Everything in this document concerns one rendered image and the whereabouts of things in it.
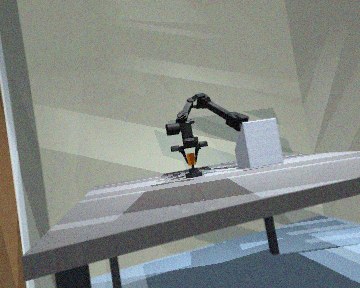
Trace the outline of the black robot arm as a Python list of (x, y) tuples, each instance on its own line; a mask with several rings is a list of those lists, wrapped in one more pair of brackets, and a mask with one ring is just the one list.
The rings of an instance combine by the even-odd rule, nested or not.
[[(197, 105), (193, 105), (193, 102), (197, 100)], [(237, 112), (229, 112), (228, 110), (222, 108), (221, 106), (212, 102), (204, 93), (195, 94), (192, 98), (188, 98), (187, 102), (182, 111), (177, 114), (176, 123), (166, 124), (166, 132), (167, 136), (177, 135), (181, 131), (181, 134), (192, 132), (191, 124), (195, 123), (192, 119), (187, 121), (188, 115), (192, 108), (202, 108), (209, 109), (215, 114), (226, 120), (226, 125), (232, 127), (236, 131), (240, 132), (242, 123), (248, 122), (249, 116), (237, 113)], [(191, 135), (190, 138), (185, 136), (184, 146), (185, 147), (194, 147), (198, 144), (198, 137), (194, 137)]]

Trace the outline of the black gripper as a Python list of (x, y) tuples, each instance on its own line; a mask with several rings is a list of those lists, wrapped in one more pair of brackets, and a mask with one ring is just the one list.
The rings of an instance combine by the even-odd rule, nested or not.
[[(184, 149), (187, 149), (187, 148), (193, 148), (192, 146), (191, 147), (185, 147), (184, 146), (184, 139), (185, 139), (185, 136), (187, 136), (188, 138), (191, 137), (191, 135), (193, 135), (192, 132), (188, 132), (188, 133), (183, 133), (182, 134), (182, 140), (183, 140), (183, 146), (172, 146), (171, 147), (171, 152), (175, 152), (175, 151), (178, 151), (182, 153), (182, 155), (184, 156), (187, 164), (188, 164), (188, 160), (187, 160), (187, 157), (186, 157), (186, 154), (185, 154), (185, 151)], [(200, 147), (205, 147), (205, 146), (208, 146), (208, 143), (207, 141), (201, 141), (199, 142), (198, 144), (196, 144), (194, 147), (196, 148), (195, 149), (195, 161), (197, 162), (197, 155), (198, 155), (198, 151), (199, 149), (201, 149)]]

